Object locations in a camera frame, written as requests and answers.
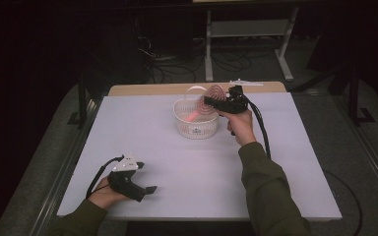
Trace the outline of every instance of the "gray floor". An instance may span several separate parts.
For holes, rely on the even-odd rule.
[[[230,51],[236,54],[223,53],[230,46],[218,43],[213,54],[216,59],[213,64],[215,81],[228,82],[238,78],[246,81],[281,81],[291,89],[318,75],[305,69],[316,39],[294,38],[291,41],[285,56],[295,77],[291,83],[284,81],[272,50],[280,41],[259,41],[262,42],[260,45],[266,46],[248,49],[251,51],[247,54],[248,60],[239,57],[246,56],[243,54],[245,51],[232,48]],[[250,42],[237,43],[239,46]],[[155,70],[155,79],[150,80],[150,83],[159,83],[161,80],[165,83],[205,81],[202,56],[180,65],[194,69],[199,65],[194,72],[164,67],[170,63],[158,65],[173,74],[166,73],[163,78],[161,72]],[[361,83],[359,106],[368,108],[376,122],[356,128],[345,113],[347,93],[341,96],[329,95],[327,85],[330,81],[326,80],[306,92],[294,93],[293,98],[322,168],[344,181],[361,203],[363,217],[359,235],[378,235],[378,97],[372,88]],[[17,192],[1,218],[0,235],[40,235],[52,220],[57,220],[54,213],[62,193],[55,190],[65,188],[68,183],[74,160],[79,156],[86,133],[91,127],[88,124],[79,130],[77,125],[68,124],[72,113],[78,111],[77,98],[77,88],[72,88],[54,114]],[[331,222],[312,222],[313,235],[353,235],[359,220],[356,200],[346,185],[332,174],[327,173],[327,180],[344,218]],[[125,230],[126,222],[106,220],[100,227],[99,235],[124,235]]]

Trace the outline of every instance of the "person's right hand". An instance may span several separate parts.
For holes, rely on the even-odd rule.
[[[253,132],[253,117],[247,109],[239,114],[230,114],[217,110],[217,113],[228,119],[227,129],[235,134],[235,139],[241,145],[257,142]]]

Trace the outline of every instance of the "person's left hand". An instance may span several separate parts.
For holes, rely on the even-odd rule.
[[[88,197],[88,200],[101,208],[107,209],[117,202],[129,200],[129,198],[113,191],[109,186],[107,177],[104,177],[97,184],[95,191]]]

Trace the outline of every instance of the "black stand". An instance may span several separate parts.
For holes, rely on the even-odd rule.
[[[85,82],[83,79],[83,75],[79,78],[78,82],[78,91],[79,91],[79,113],[74,112],[71,116],[67,124],[69,125],[79,125],[78,129],[82,129],[85,125],[87,117],[87,109],[86,109],[86,88]]]
[[[349,98],[348,98],[348,116],[356,126],[360,126],[362,122],[374,122],[374,119],[370,112],[366,108],[361,108],[363,117],[358,117],[358,82],[359,77],[354,66],[349,64],[337,65],[334,68],[318,75],[309,82],[292,88],[289,91],[305,91],[312,86],[324,81],[330,76],[335,75],[335,78],[328,88],[330,94],[340,95],[343,93],[346,86],[349,84]]]

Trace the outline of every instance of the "hand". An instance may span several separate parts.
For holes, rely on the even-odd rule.
[[[128,200],[128,197],[125,197],[122,194],[118,194],[109,187],[107,177],[104,177],[96,186],[96,191],[94,191],[89,197],[88,200],[94,203],[95,205],[107,209],[110,206],[116,204],[119,201]]]
[[[253,117],[251,110],[247,109],[239,114],[230,114],[223,111],[217,113],[228,119],[227,129],[234,132],[235,139],[241,145],[257,142],[253,132]]]

